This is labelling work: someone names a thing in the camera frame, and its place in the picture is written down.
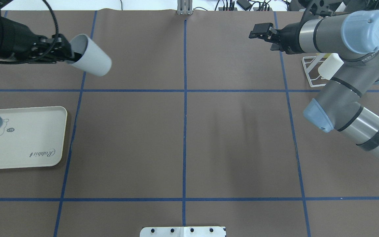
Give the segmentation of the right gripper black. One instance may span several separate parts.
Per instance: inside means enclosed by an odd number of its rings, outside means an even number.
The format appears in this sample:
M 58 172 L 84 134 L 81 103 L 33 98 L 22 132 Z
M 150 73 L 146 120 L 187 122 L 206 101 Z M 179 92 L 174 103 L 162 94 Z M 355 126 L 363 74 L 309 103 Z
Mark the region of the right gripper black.
M 249 39 L 271 39 L 271 51 L 280 51 L 286 54 L 301 54 L 299 33 L 296 30 L 274 30 L 272 23 L 258 23 L 249 33 Z

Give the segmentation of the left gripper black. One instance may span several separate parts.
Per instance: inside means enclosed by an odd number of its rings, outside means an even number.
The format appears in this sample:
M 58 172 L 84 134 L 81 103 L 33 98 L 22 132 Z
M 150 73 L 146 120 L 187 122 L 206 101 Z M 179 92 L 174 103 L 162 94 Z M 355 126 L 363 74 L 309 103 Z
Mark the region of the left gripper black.
M 75 60 L 71 44 L 59 33 L 58 21 L 52 15 L 55 34 L 49 39 L 36 35 L 22 23 L 0 17 L 0 59 L 16 62 L 51 64 Z

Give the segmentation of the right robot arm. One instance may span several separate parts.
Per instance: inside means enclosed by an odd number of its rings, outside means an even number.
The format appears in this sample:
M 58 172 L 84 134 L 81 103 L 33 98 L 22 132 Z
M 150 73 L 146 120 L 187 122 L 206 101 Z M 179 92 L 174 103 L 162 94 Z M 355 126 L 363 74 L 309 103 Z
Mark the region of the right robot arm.
M 283 29 L 256 24 L 249 38 L 270 42 L 272 51 L 286 54 L 338 54 L 342 66 L 303 116 L 324 132 L 337 130 L 379 158 L 379 116 L 359 103 L 379 84 L 379 10 L 327 17 L 306 10 L 300 22 Z

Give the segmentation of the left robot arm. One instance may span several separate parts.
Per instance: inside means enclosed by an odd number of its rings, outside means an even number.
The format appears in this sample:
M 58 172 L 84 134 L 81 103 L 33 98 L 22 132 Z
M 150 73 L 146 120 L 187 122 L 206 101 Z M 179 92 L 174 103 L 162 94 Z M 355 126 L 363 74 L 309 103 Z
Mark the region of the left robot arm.
M 49 38 L 33 33 L 27 25 L 1 16 L 0 64 L 55 64 L 77 62 L 83 53 L 75 52 L 66 37 L 59 32 L 53 16 L 55 33 Z

